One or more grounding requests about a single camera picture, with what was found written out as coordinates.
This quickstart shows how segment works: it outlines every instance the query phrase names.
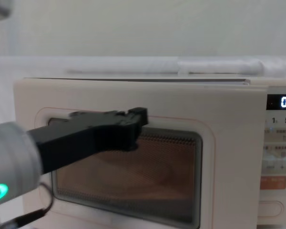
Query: black cable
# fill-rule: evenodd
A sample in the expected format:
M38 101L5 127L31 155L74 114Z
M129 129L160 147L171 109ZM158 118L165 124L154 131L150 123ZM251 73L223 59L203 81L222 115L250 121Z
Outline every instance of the black cable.
M26 215L16 217L16 218L2 224L0 226L0 229L9 228L10 225L13 225L13 227L15 227L15 228L21 228L21 227L23 227L29 223L32 223L32 222L44 217L50 211L50 209L53 207L53 204L54 204L54 195L52 193L51 188L47 184L40 183L40 186L43 186L47 190L47 192L49 193L49 195L51 197L51 202L47 206L47 208L39 209L37 211L28 213Z
M48 212L51 210L51 208L53 207L53 204L54 204L54 195L53 195L53 193L52 193L51 188L50 188L47 184L41 182L39 185L40 185L40 186L43 186L43 187L48 191L49 195L51 196L51 202L50 202L49 206L48 206L46 209L44 209L44 212L45 212L45 213L48 213Z

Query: mesh screen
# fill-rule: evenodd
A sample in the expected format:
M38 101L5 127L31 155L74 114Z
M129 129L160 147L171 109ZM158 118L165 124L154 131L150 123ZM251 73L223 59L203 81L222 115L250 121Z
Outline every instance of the mesh screen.
M138 144L133 152L102 152L57 170L56 197L144 219L192 224L196 135L146 128Z

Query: number 0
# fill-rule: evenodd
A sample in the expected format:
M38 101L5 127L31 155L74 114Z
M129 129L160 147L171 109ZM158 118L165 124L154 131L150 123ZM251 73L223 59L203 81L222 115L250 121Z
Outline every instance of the number 0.
M281 99L281 107L286 108L286 96L283 96Z

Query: microwave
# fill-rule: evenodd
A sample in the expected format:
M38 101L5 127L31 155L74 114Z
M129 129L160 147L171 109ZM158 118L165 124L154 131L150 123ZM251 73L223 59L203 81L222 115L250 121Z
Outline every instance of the microwave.
M98 73L15 83L16 120L146 107L134 152L108 151L42 177L38 229L255 229L286 225L286 79ZM26 213L48 205L42 188Z

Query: white fabric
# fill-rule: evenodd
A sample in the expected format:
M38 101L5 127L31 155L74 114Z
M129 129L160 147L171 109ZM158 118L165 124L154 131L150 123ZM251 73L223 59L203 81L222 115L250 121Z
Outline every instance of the white fabric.
M8 21L10 55L286 55L286 0L15 0Z

